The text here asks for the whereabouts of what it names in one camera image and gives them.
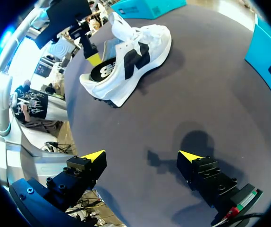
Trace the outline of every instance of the floor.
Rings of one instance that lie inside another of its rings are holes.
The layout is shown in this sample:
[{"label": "floor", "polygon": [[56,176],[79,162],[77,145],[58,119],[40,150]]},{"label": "floor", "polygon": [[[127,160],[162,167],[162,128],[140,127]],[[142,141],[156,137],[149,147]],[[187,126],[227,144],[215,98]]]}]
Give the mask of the floor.
[{"label": "floor", "polygon": [[[187,0],[188,4],[202,6],[208,9],[217,11],[248,28],[249,30],[254,29],[254,10],[251,8],[246,8],[245,4],[241,0]],[[58,140],[60,143],[64,144],[74,144],[74,140],[71,134],[69,122],[63,124]],[[95,201],[98,197],[96,196],[98,192],[89,192],[83,196],[83,199],[89,199],[90,203]],[[113,212],[107,207],[106,204],[101,202],[98,204],[97,208],[87,210],[88,213],[96,212],[96,217],[99,220],[100,225],[105,223],[113,223],[115,226],[122,226],[122,222],[113,214]]]}]

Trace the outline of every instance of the person's arm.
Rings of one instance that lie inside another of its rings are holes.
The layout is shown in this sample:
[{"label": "person's arm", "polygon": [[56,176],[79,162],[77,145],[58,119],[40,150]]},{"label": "person's arm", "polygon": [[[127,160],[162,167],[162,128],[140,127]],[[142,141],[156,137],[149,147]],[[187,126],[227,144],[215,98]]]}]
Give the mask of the person's arm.
[{"label": "person's arm", "polygon": [[24,115],[24,118],[25,118],[24,120],[26,122],[30,122],[31,121],[31,116],[27,111],[27,106],[25,104],[21,103],[21,109],[22,109],[22,112],[23,112],[23,115]]}]

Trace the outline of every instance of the shoe sole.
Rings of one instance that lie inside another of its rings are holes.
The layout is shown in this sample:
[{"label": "shoe sole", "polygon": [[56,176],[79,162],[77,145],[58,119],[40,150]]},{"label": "shoe sole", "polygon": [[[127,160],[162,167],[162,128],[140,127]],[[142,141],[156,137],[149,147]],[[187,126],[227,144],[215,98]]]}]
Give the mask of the shoe sole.
[{"label": "shoe sole", "polygon": [[107,99],[102,101],[110,103],[109,105],[112,107],[115,106],[120,108],[133,93],[141,77],[144,76],[147,72],[161,66],[165,62],[171,49],[171,43],[172,39],[170,38],[164,52],[158,58],[143,66],[129,79],[127,83],[118,86],[115,90],[110,91],[114,94],[111,96],[106,95]]}]

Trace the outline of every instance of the black mount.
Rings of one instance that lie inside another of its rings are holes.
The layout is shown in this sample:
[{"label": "black mount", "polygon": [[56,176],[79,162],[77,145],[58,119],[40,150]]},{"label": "black mount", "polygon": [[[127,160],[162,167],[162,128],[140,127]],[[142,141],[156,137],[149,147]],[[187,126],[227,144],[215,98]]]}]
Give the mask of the black mount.
[{"label": "black mount", "polygon": [[80,38],[80,43],[83,46],[83,54],[86,59],[98,52],[95,44],[92,44],[89,37],[86,35],[86,33],[89,31],[90,29],[87,23],[83,23],[81,25],[76,23],[75,25],[71,26],[70,30],[68,31],[72,39],[75,40]]},{"label": "black mount", "polygon": [[106,154],[103,152],[93,162],[74,156],[67,161],[67,167],[54,178],[46,178],[47,188],[31,178],[20,179],[9,187],[9,192],[21,213],[32,226],[83,226],[66,214],[82,197],[85,190],[92,190],[106,168]]},{"label": "black mount", "polygon": [[[228,212],[235,214],[235,217],[246,214],[263,193],[251,184],[238,189],[237,179],[229,178],[221,172],[217,161],[211,157],[189,161],[179,152],[177,167],[190,189],[198,190],[206,203],[219,212],[211,223],[212,226],[219,223]],[[237,226],[246,226],[248,222],[249,219],[245,219]]]}]

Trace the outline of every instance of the black n logo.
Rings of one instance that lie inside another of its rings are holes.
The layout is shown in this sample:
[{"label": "black n logo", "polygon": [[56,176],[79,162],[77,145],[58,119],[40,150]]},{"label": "black n logo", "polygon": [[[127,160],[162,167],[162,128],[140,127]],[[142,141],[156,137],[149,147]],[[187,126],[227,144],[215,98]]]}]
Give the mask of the black n logo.
[{"label": "black n logo", "polygon": [[129,79],[132,77],[135,66],[139,70],[144,65],[150,62],[148,45],[140,43],[140,42],[139,42],[139,45],[140,45],[140,51],[141,51],[142,56],[139,55],[135,49],[129,51],[124,56],[125,79]]}]

